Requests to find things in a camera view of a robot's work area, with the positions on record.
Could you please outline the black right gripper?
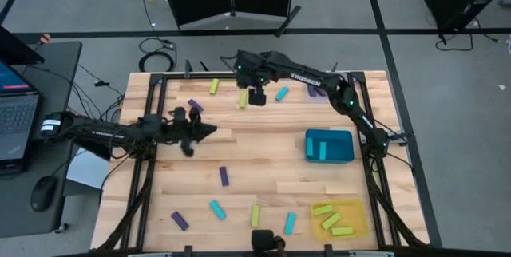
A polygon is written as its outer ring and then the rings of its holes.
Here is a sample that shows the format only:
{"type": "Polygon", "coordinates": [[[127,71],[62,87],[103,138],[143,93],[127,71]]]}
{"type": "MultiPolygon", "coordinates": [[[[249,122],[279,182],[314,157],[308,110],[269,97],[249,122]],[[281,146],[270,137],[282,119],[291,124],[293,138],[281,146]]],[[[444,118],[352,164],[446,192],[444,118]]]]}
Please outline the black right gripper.
{"type": "MultiPolygon", "coordinates": [[[[255,74],[248,74],[244,76],[244,84],[248,89],[254,89],[256,92],[261,91],[263,93],[263,87],[269,83],[266,77],[261,77],[255,74]]],[[[267,102],[267,96],[265,94],[250,94],[248,97],[248,104],[265,106],[267,102]]]]}

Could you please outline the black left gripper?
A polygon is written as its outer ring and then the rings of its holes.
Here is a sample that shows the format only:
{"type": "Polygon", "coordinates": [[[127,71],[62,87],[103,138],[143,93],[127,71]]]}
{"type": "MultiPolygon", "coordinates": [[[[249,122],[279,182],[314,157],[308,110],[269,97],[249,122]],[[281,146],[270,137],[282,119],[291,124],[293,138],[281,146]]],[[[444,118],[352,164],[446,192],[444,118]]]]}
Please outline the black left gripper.
{"type": "Polygon", "coordinates": [[[181,151],[187,157],[194,154],[193,141],[201,142],[217,130],[215,125],[199,123],[200,112],[195,107],[192,107],[189,113],[184,107],[175,107],[168,113],[172,119],[165,122],[163,142],[179,143],[181,151]]]}

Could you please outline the clear plastic bin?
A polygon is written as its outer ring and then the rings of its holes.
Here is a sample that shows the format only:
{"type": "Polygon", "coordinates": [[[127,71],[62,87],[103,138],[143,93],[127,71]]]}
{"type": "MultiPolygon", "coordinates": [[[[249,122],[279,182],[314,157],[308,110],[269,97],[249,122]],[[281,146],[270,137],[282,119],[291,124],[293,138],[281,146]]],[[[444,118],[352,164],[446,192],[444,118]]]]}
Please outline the clear plastic bin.
{"type": "Polygon", "coordinates": [[[335,104],[350,103],[351,94],[349,93],[348,96],[346,96],[346,92],[350,92],[352,87],[345,73],[327,73],[316,70],[313,73],[305,73],[304,77],[308,85],[312,85],[315,88],[319,87],[327,93],[326,97],[321,97],[318,94],[316,97],[310,97],[308,95],[308,99],[311,102],[334,102],[335,104]]]}

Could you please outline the blue plastic bin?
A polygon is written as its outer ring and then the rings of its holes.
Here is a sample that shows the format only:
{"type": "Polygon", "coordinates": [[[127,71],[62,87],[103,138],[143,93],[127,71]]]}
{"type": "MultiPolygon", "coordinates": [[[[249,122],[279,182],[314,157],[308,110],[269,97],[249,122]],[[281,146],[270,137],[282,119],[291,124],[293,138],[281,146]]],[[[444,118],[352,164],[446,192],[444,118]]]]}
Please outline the blue plastic bin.
{"type": "Polygon", "coordinates": [[[305,159],[311,163],[346,164],[355,159],[354,142],[351,132],[346,130],[308,129],[305,132],[305,159]],[[306,139],[313,140],[313,156],[307,156],[306,139]],[[319,159],[319,144],[327,143],[325,160],[319,159]]]}

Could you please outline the white paper sheet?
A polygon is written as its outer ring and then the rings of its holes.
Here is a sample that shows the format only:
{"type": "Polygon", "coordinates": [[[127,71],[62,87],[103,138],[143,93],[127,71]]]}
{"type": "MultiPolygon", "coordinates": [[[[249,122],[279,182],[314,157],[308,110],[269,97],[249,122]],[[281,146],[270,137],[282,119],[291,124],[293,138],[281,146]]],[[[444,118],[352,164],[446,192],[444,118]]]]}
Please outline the white paper sheet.
{"type": "Polygon", "coordinates": [[[109,172],[109,161],[79,148],[68,167],[67,180],[101,189],[109,172]]]}

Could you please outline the yellow plastic bin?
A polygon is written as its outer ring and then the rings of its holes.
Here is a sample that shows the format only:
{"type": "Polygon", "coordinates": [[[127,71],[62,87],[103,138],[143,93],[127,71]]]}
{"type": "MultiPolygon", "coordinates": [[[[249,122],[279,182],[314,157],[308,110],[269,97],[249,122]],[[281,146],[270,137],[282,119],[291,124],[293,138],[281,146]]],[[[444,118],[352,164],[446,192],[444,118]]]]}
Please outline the yellow plastic bin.
{"type": "Polygon", "coordinates": [[[327,204],[333,207],[332,212],[318,216],[313,216],[311,214],[311,226],[316,239],[327,241],[334,239],[364,238],[369,235],[370,229],[363,202],[360,199],[315,202],[311,205],[311,210],[327,204]],[[332,227],[326,231],[322,229],[321,223],[334,213],[339,213],[341,219],[333,227],[352,227],[354,229],[353,235],[332,236],[332,227]]]}

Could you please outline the grey side desk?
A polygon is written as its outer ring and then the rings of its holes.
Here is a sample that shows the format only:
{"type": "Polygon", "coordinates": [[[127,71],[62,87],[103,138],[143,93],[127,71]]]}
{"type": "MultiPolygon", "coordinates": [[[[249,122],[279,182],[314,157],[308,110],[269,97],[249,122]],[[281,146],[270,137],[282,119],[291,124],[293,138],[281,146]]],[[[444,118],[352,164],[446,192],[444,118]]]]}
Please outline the grey side desk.
{"type": "MultiPolygon", "coordinates": [[[[38,53],[45,62],[25,73],[26,79],[43,94],[33,134],[38,132],[46,114],[66,110],[81,48],[80,42],[39,47],[38,53]]],[[[61,226],[63,192],[72,150],[71,141],[54,145],[36,141],[29,148],[25,171],[0,175],[0,238],[45,234],[61,226]],[[54,176],[57,185],[50,206],[44,212],[34,212],[30,195],[43,176],[54,176]]]]}

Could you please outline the black computer mouse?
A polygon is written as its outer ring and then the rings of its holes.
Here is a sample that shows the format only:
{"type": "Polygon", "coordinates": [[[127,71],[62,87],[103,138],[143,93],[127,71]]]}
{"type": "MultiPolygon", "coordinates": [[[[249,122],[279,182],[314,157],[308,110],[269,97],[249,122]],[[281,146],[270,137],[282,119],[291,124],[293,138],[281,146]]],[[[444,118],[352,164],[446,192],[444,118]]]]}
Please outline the black computer mouse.
{"type": "Polygon", "coordinates": [[[57,187],[57,177],[43,176],[35,185],[30,194],[30,206],[34,212],[46,211],[52,201],[57,187]]]}

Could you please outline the grey open laptop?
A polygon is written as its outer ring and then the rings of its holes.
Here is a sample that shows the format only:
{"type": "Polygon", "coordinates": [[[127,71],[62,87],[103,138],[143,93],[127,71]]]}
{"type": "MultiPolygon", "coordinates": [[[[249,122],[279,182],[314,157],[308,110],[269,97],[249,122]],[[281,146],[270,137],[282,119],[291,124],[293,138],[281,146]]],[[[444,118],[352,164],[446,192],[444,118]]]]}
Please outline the grey open laptop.
{"type": "Polygon", "coordinates": [[[0,61],[0,176],[23,170],[41,94],[0,61]]]}

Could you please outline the black monitor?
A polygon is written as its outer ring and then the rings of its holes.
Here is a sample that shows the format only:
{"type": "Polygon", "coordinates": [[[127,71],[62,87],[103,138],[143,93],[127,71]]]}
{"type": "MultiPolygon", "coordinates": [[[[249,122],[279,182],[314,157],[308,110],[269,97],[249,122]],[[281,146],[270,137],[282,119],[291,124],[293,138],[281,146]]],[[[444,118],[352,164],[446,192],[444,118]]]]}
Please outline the black monitor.
{"type": "Polygon", "coordinates": [[[32,49],[0,26],[0,61],[9,65],[20,65],[33,60],[32,49]]]}

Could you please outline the black aluminium table frame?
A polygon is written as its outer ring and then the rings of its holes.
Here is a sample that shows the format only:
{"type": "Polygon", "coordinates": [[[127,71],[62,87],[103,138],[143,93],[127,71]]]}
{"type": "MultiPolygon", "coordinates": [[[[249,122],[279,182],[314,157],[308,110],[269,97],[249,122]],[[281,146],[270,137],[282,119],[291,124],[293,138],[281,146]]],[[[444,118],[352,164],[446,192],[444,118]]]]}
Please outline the black aluminium table frame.
{"type": "Polygon", "coordinates": [[[286,235],[290,251],[316,251],[331,243],[336,250],[375,249],[378,246],[370,197],[360,153],[348,164],[318,164],[305,159],[305,132],[333,129],[353,132],[348,117],[329,102],[308,99],[304,84],[281,80],[264,89],[263,107],[238,107],[240,91],[231,78],[220,80],[215,95],[209,93],[219,73],[199,73],[185,79],[170,75],[166,89],[150,89],[147,73],[133,73],[127,84],[121,121],[140,117],[147,104],[162,103],[165,111],[198,102],[206,123],[216,132],[195,146],[187,158],[176,145],[157,150],[149,198],[143,248],[145,251],[247,251],[255,229],[284,234],[289,212],[296,213],[294,232],[286,235]],[[282,101],[275,95],[284,87],[282,101]],[[219,167],[226,167],[229,185],[223,187],[219,167]],[[315,202],[360,199],[369,235],[364,238],[319,240],[313,235],[311,205],[315,202]],[[219,220],[209,203],[217,200],[227,217],[219,220]],[[259,226],[251,226],[252,206],[260,206],[259,226]],[[189,225],[182,231],[171,217],[179,212],[189,225]]]}

